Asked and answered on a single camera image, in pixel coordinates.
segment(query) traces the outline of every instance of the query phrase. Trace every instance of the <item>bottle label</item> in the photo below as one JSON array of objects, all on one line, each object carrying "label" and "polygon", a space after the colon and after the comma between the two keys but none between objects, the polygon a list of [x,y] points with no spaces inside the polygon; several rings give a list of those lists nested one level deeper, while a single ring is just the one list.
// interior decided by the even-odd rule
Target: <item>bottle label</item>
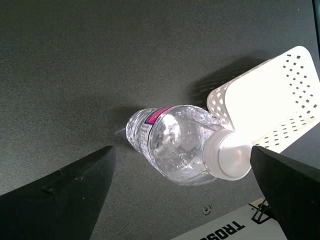
[{"label": "bottle label", "polygon": [[173,106],[165,106],[159,108],[158,110],[151,113],[145,122],[142,124],[141,128],[141,138],[140,138],[140,146],[142,149],[143,155],[152,163],[150,150],[149,150],[149,136],[151,129],[153,128],[156,120],[159,118],[161,114],[163,114],[168,109],[172,108]]}]

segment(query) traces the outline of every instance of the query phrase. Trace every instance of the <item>textured gray surface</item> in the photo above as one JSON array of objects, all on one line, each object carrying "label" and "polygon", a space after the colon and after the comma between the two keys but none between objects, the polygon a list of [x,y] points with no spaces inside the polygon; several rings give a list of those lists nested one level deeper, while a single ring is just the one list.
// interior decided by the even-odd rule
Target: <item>textured gray surface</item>
[{"label": "textured gray surface", "polygon": [[[93,240],[168,240],[260,198],[252,172],[174,185],[128,145],[124,127],[140,108],[195,103],[204,83],[297,45],[319,72],[311,1],[1,1],[0,194],[115,145]],[[317,126],[284,154],[319,168],[319,137]]]}]

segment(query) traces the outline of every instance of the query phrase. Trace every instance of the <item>screw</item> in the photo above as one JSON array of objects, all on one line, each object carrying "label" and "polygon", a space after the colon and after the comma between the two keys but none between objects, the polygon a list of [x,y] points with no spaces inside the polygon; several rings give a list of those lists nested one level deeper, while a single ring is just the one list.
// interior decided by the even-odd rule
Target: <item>screw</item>
[{"label": "screw", "polygon": [[211,213],[211,206],[210,205],[204,206],[204,208],[202,209],[202,214],[207,216],[210,213]]}]

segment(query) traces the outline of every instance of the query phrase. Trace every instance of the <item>white bottle cap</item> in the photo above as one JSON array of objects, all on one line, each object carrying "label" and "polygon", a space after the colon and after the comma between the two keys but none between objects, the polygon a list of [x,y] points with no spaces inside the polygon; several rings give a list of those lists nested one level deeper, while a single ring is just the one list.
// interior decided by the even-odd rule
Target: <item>white bottle cap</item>
[{"label": "white bottle cap", "polygon": [[218,130],[204,143],[204,165],[217,178],[230,181],[242,179],[251,169],[252,146],[250,140],[234,130]]}]

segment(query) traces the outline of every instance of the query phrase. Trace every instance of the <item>clear plastic bottle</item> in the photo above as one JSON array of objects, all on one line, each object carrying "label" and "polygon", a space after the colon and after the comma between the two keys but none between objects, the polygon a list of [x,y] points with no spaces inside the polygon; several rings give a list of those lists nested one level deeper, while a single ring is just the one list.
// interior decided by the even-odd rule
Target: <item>clear plastic bottle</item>
[{"label": "clear plastic bottle", "polygon": [[131,145],[179,185],[238,180],[250,170],[252,143],[192,105],[147,108],[126,125]]}]

